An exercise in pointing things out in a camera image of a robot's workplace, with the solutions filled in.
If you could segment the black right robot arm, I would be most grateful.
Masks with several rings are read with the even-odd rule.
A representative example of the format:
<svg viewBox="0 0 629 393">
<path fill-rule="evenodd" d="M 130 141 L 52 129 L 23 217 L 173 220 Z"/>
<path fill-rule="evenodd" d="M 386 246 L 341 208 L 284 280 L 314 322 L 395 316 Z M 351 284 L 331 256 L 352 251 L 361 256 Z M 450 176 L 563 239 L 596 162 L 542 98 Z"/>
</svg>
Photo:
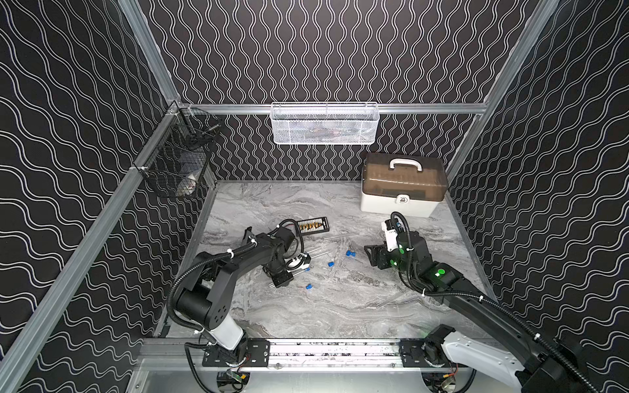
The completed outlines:
<svg viewBox="0 0 629 393">
<path fill-rule="evenodd" d="M 422 341 L 419 352 L 434 367 L 465 365 L 517 392 L 595 392 L 586 356 L 577 343 L 551 337 L 493 300 L 454 267 L 432 258 L 426 240 L 394 211 L 382 224 L 386 241 L 365 247 L 370 265 L 395 269 L 401 282 L 462 314 L 502 347 L 466 339 L 441 324 Z"/>
</svg>

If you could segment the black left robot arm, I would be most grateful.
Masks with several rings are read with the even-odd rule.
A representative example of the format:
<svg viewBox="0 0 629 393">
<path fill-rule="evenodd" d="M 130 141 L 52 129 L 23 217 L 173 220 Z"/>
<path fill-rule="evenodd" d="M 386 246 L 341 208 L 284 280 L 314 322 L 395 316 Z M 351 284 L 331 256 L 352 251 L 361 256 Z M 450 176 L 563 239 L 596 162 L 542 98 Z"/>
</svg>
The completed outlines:
<svg viewBox="0 0 629 393">
<path fill-rule="evenodd" d="M 277 288 L 293 281 L 293 271 L 309 261 L 299 224 L 281 221 L 268 233 L 246 229 L 235 249 L 211 255 L 198 254 L 173 283 L 166 301 L 169 318 L 185 328 L 210 336 L 210 343 L 238 352 L 245 344 L 245 332 L 229 315 L 236 284 L 261 267 Z"/>
</svg>

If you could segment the white box brown lid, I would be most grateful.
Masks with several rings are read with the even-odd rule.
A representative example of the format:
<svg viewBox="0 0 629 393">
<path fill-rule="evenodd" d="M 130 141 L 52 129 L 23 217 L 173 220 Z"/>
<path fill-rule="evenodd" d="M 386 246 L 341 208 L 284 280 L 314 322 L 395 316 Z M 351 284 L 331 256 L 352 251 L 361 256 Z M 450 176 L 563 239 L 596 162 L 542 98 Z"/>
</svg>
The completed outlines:
<svg viewBox="0 0 629 393">
<path fill-rule="evenodd" d="M 437 158 L 370 152 L 363 165 L 363 212 L 429 217 L 444 200 L 448 180 Z"/>
</svg>

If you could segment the white mesh wall basket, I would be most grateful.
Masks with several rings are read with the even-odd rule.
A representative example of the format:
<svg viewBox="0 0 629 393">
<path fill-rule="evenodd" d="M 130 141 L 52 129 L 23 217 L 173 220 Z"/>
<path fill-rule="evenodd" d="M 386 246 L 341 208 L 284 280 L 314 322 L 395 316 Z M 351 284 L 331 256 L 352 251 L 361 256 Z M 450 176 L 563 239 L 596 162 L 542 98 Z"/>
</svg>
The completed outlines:
<svg viewBox="0 0 629 393">
<path fill-rule="evenodd" d="M 375 142 L 378 103 L 272 103 L 270 122 L 278 145 L 359 145 Z"/>
</svg>

